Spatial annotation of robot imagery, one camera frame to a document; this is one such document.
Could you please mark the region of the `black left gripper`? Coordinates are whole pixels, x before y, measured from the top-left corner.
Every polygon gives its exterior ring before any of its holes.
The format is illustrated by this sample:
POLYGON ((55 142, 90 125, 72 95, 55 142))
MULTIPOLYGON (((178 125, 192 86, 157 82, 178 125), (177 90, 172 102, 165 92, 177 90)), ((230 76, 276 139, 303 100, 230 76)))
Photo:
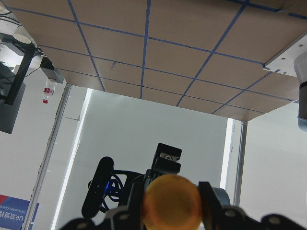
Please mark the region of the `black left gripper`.
POLYGON ((158 143, 150 169, 144 175, 137 176, 129 183, 131 189, 136 183, 142 183, 146 188, 154 179, 165 174, 178 174, 182 149, 158 143))

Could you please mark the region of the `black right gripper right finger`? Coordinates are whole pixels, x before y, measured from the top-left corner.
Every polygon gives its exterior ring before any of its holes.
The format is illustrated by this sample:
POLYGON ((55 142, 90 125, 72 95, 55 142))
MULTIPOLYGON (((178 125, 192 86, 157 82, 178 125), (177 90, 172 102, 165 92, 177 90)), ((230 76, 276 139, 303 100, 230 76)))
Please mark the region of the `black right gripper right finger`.
POLYGON ((293 220, 279 214, 268 214, 257 221, 237 206, 230 205, 227 192, 199 182, 202 223, 206 230, 304 230, 293 220))

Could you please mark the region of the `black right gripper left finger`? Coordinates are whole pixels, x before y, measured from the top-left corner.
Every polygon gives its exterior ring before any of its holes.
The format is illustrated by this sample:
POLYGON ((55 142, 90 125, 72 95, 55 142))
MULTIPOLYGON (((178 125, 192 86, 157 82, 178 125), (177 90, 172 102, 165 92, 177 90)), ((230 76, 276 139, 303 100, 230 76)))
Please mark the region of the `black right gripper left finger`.
POLYGON ((144 230, 142 220, 142 201, 144 186, 141 182, 132 185, 128 204, 109 210, 104 220, 96 225, 92 220, 76 218, 64 226, 62 230, 144 230))

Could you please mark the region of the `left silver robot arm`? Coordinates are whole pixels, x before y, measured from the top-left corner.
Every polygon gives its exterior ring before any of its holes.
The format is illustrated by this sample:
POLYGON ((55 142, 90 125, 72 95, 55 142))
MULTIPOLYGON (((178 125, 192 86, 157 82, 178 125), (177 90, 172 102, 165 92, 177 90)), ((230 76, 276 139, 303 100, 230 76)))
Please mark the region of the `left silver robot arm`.
POLYGON ((298 116, 307 116, 306 77, 219 52, 207 53, 199 69, 188 74, 130 65, 123 94, 207 113, 197 141, 218 154, 228 118, 249 121, 294 101, 299 102, 298 116))

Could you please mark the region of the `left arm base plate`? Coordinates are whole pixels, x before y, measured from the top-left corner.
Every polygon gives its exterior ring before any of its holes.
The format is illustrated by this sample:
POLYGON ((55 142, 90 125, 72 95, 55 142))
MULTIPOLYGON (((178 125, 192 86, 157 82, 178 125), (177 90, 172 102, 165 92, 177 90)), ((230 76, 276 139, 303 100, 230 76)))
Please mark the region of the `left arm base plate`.
POLYGON ((307 80, 307 32, 302 33, 264 64, 264 70, 307 80))

